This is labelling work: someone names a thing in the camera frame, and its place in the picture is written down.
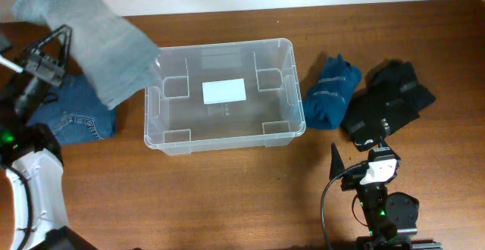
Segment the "light blue jeans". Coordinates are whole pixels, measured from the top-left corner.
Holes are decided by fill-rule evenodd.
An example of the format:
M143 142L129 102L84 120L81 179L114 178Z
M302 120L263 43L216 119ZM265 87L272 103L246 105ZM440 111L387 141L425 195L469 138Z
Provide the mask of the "light blue jeans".
M102 0L16 0L12 11L52 30L72 29L70 53L108 109L158 79L157 45Z

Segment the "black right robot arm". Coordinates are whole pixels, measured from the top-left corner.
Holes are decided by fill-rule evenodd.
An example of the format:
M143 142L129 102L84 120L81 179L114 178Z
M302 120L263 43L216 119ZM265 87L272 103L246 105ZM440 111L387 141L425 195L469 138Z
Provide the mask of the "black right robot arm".
M419 201L404 192L388 193L386 185L396 176L401 158L381 139L377 148L368 152L368 159L345 167L340 153L331 145L329 183L321 195L321 219L324 219L324 198L337 180L341 190L355 191L368 228L368 236L359 236L355 249L441 249L433 240L413 241L418 233Z

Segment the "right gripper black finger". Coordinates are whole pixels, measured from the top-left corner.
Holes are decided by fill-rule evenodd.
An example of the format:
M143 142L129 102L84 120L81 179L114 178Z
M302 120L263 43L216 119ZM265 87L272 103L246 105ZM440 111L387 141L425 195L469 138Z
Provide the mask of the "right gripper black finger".
M333 180L340 175L343 174L345 170L344 163L336 147L336 144L333 142L331 144L331 162L330 162L330 173L329 173L329 180Z
M381 120L381 125L382 125L382 133L380 135L380 142L378 144L379 148L388 147L385 141L385 138L388 137L388 135L390 134L390 125L387 122L386 118L383 118Z

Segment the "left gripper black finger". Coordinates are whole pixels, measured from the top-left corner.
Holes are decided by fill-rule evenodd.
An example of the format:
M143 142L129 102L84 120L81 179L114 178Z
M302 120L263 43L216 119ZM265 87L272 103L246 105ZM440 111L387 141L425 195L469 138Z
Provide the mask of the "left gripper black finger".
M61 47L61 68L64 72L67 71L67 66L70 58L70 44L72 37L72 28L68 25L63 25L64 39Z
M29 45L28 51L29 52L40 51L43 47L48 45L50 42L53 42L55 39L59 39L61 41L61 46L62 46L63 39L64 39L63 25L51 31L51 33L48 34L46 37L41 38L35 41L33 44Z

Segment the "dark blue jeans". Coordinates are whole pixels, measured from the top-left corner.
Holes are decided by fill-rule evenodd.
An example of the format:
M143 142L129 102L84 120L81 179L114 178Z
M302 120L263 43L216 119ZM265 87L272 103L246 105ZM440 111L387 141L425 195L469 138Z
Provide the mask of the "dark blue jeans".
M28 124L44 123L61 146L109 139L116 133L116 111L97 97L83 75L67 75L52 87Z

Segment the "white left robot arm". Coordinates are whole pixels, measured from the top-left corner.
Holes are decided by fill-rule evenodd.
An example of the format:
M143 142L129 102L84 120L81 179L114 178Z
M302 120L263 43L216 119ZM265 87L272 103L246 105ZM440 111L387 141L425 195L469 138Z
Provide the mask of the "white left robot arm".
M50 88L62 84L71 35L63 25L28 45L15 61L1 59L14 71L1 90L1 168L13 191L13 249L39 248L49 233L69 224L61 147L46 124L28 122Z

